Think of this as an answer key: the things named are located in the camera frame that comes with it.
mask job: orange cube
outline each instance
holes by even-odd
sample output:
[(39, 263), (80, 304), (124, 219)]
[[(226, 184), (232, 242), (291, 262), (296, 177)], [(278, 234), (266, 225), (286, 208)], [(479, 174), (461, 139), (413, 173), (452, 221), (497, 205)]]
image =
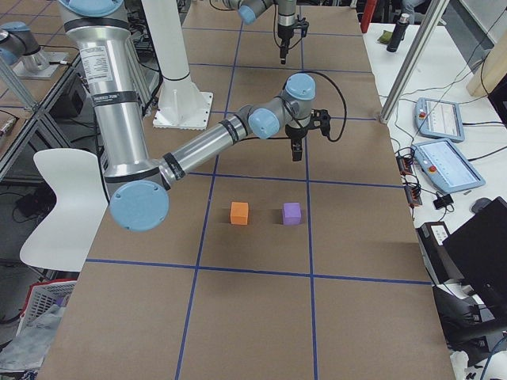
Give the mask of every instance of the orange cube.
[(231, 203), (231, 224), (246, 226), (248, 224), (248, 203)]

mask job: computer mouse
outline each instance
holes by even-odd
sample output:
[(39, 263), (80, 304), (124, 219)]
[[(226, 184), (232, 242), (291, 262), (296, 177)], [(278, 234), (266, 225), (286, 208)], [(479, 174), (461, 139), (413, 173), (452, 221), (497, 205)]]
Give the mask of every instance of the computer mouse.
[(491, 199), (489, 199), (489, 198), (479, 198), (474, 202), (474, 204), (472, 204), (471, 211), (474, 214), (477, 214), (478, 212), (480, 212), (484, 207), (486, 207), (490, 203), (491, 203)]

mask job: metal frame pole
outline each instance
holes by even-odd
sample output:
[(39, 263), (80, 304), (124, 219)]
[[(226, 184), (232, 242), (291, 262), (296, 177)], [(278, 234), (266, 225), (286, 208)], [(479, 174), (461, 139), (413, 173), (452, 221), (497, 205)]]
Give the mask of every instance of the metal frame pole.
[(396, 104), (398, 103), (399, 98), (402, 96), (406, 84), (414, 72), (417, 61), (421, 57), (422, 52), (425, 50), (425, 47), (428, 44), (431, 35), (433, 34), (433, 30), (438, 25), (438, 21), (444, 14), (448, 3), (449, 0), (431, 1), (425, 19), (417, 31), (414, 42), (412, 43), (412, 46), (410, 46), (409, 52), (406, 54), (405, 61), (403, 61), (402, 67), (400, 68), (398, 76), (395, 79), (395, 83), (393, 84), (391, 91), (389, 92), (389, 96), (386, 99), (386, 103), (382, 108), (382, 112), (379, 116), (380, 123), (387, 124), (391, 118), (391, 115), (396, 108)]
[(0, 57), (0, 78), (7, 84), (7, 87), (17, 96), (23, 105), (35, 112), (38, 109), (38, 103), (32, 94), (26, 89), (14, 71), (9, 67), (6, 61)]

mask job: white basket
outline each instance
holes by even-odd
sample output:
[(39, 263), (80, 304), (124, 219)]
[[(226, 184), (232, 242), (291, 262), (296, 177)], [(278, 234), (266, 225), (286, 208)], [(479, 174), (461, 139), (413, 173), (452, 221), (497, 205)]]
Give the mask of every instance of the white basket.
[(57, 279), (48, 283), (34, 283), (26, 297), (25, 306), (21, 311), (19, 326), (16, 335), (18, 335), (26, 325), (34, 321), (47, 309), (54, 305), (56, 301), (72, 293), (75, 280)]

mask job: black bottle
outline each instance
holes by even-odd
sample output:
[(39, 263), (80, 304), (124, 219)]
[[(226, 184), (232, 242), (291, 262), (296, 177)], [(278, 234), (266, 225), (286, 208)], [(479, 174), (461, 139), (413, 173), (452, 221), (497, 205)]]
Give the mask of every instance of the black bottle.
[(402, 42), (402, 39), (405, 36), (405, 30), (408, 24), (409, 15), (403, 13), (396, 23), (395, 30), (393, 31), (393, 36), (387, 45), (387, 51), (390, 51), (392, 53), (398, 50), (399, 43)]

